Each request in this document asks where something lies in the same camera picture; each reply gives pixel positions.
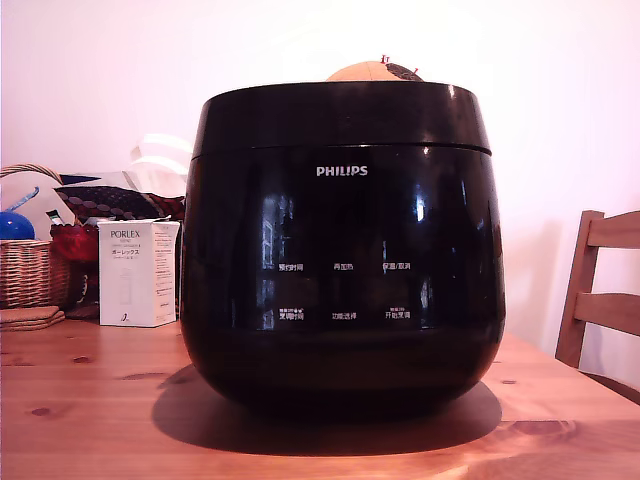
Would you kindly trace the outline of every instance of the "button label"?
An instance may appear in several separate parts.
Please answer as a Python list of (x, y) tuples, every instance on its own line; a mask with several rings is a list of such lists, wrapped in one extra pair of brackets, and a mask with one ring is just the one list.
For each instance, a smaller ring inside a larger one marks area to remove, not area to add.
[(304, 308), (281, 308), (280, 320), (304, 320)]
[(356, 312), (332, 313), (332, 320), (355, 320)]
[(385, 312), (384, 318), (391, 319), (400, 319), (400, 318), (411, 318), (411, 312), (409, 310), (405, 310), (404, 307), (391, 307), (389, 311)]

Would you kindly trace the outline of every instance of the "blue ball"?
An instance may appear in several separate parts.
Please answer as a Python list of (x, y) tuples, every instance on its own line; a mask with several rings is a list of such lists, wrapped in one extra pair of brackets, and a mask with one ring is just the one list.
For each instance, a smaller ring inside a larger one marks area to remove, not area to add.
[(33, 240), (36, 232), (27, 219), (15, 212), (0, 212), (0, 240)]

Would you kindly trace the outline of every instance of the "black rice cooker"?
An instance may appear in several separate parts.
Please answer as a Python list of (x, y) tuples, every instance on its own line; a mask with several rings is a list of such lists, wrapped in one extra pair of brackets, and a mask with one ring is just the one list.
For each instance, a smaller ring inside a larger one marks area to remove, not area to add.
[(265, 413), (419, 413), (469, 390), (505, 318), (476, 97), (368, 81), (210, 99), (181, 318), (206, 381)]

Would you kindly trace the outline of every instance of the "chair slat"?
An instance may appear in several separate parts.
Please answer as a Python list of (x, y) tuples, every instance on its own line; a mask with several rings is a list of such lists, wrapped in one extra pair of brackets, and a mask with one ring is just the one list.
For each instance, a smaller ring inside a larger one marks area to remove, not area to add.
[(628, 293), (579, 293), (574, 317), (640, 336), (640, 296)]
[(587, 245), (640, 248), (640, 211), (592, 220)]

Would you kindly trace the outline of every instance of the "wooden coaster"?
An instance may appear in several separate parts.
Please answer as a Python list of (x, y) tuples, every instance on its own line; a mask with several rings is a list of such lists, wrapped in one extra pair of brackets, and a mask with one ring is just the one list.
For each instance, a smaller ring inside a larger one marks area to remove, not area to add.
[(31, 308), (8, 308), (0, 310), (0, 325), (10, 322), (25, 322), (31, 320), (43, 320), (53, 317), (58, 313), (58, 307), (31, 307)]
[(25, 321), (13, 321), (2, 322), (0, 325), (0, 332), (17, 332), (26, 330), (41, 330), (43, 328), (50, 327), (58, 322), (64, 320), (64, 312), (57, 312), (50, 318), (43, 318), (40, 320), (25, 320)]

